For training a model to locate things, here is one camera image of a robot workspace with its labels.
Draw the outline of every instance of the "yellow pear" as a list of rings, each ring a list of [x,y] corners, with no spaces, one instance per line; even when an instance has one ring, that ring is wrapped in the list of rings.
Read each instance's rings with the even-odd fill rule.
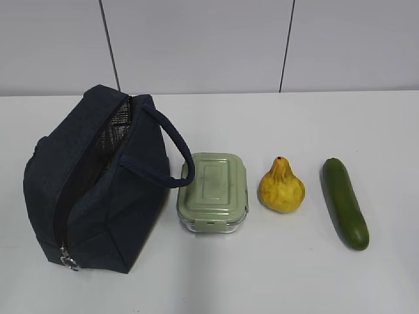
[[[303,183],[297,178],[288,160],[277,157],[259,184],[259,199],[268,208],[280,213],[296,210],[306,195]]]

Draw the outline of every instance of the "bag handle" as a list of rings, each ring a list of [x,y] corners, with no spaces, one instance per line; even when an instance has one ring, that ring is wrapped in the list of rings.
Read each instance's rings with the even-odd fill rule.
[[[185,140],[173,126],[173,124],[166,118],[160,111],[149,106],[144,105],[141,110],[144,110],[149,116],[156,120],[161,125],[163,130],[169,135],[170,139],[175,143],[177,149],[184,157],[186,164],[188,165],[188,175],[186,178],[175,179],[169,175],[165,175],[153,169],[152,167],[139,162],[133,157],[123,155],[120,159],[120,164],[126,167],[128,170],[149,179],[150,181],[165,186],[166,188],[179,188],[182,186],[189,185],[195,178],[195,164],[192,159],[191,152],[186,144]]]

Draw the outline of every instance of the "insulated lunch bag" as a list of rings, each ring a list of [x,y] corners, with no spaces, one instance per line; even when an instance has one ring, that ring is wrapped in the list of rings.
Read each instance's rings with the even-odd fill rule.
[[[161,128],[189,169],[170,177]],[[24,172],[27,213],[49,262],[128,273],[169,188],[195,175],[188,146],[150,95],[98,85],[37,143]]]

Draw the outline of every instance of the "container lid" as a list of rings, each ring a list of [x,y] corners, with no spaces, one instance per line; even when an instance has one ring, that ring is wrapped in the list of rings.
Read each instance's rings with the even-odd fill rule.
[[[196,175],[179,189],[177,211],[184,222],[213,227],[239,223],[246,216],[246,169],[233,154],[201,152],[192,155]],[[182,178],[187,176],[184,164]]]

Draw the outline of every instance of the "cucumber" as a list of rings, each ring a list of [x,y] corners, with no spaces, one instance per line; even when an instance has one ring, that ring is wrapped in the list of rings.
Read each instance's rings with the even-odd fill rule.
[[[368,227],[344,164],[337,158],[328,159],[321,174],[323,194],[338,235],[352,249],[365,250],[369,244]]]

